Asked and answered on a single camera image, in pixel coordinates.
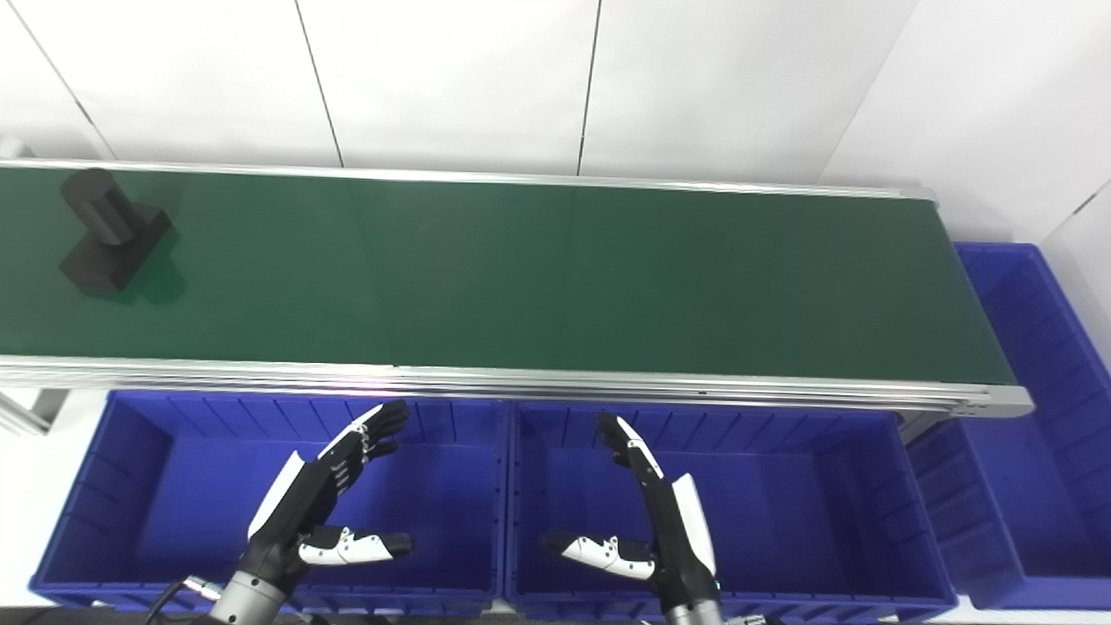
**robotic arm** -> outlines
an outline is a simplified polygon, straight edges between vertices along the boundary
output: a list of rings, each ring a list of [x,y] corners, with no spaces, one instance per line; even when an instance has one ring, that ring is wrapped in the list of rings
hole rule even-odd
[[[351,422],[314,461],[290,455],[251,521],[236,574],[211,612],[193,624],[269,625],[310,565],[381,562],[412,552],[408,534],[324,525],[362,466],[397,451],[381,440],[401,432],[407,419],[403,401],[381,404]]]
[[[544,546],[607,573],[648,582],[670,625],[722,625],[713,545],[694,481],[688,474],[667,482],[648,445],[621,417],[600,413],[598,432],[613,462],[637,477],[655,541],[649,545],[557,530],[544,534]]]

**black block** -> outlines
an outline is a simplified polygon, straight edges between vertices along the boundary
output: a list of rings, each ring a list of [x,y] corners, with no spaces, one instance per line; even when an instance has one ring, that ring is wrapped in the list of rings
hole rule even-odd
[[[76,284],[120,291],[170,230],[170,216],[151,205],[131,204],[147,220],[146,226],[120,244],[104,244],[93,233],[78,241],[61,263],[61,270]]]

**blue storage bin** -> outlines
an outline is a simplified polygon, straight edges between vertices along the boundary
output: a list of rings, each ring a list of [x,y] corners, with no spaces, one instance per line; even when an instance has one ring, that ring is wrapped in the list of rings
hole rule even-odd
[[[957,249],[1038,409],[910,446],[950,575],[981,608],[1111,609],[1107,370],[1037,246]]]
[[[659,617],[643,583],[547,552],[550,528],[649,540],[632,474],[594,432],[624,416],[670,480],[690,473],[724,615],[870,623],[955,605],[891,414],[527,403],[514,411],[506,596],[532,618]]]
[[[62,605],[146,611],[167,583],[223,584],[247,526],[294,450],[314,457],[381,401],[112,393],[32,591]],[[329,522],[409,532],[394,562],[314,567],[290,598],[306,612],[474,615],[501,588],[507,405],[409,401],[400,450],[367,465]],[[210,604],[179,593],[169,611]]]

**cable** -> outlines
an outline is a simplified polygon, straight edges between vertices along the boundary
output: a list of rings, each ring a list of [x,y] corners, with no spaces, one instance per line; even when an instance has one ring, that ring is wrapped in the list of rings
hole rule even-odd
[[[171,582],[170,585],[162,591],[162,594],[154,599],[154,603],[150,604],[150,611],[147,612],[147,618],[143,619],[142,625],[151,625],[159,613],[162,612],[162,608],[166,607],[166,604],[170,603],[173,595],[178,594],[178,591],[184,587],[184,577]]]

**black object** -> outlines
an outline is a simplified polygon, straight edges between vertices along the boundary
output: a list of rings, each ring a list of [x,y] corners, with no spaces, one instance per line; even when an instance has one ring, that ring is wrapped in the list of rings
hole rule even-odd
[[[166,604],[170,603],[170,599],[173,598],[173,595],[177,595],[178,591],[184,587],[186,587],[184,577],[171,582],[170,585],[168,585],[166,589],[162,591],[162,594],[160,594],[158,598],[154,599],[154,603],[150,604],[150,609],[147,611],[147,618],[143,619],[142,625],[151,625],[151,623],[154,622],[154,618],[158,617],[159,613],[162,612],[162,608],[166,607]]]
[[[73,173],[61,193],[89,228],[62,260],[62,272],[80,286],[123,290],[170,229],[170,216],[132,202],[103,169]]]

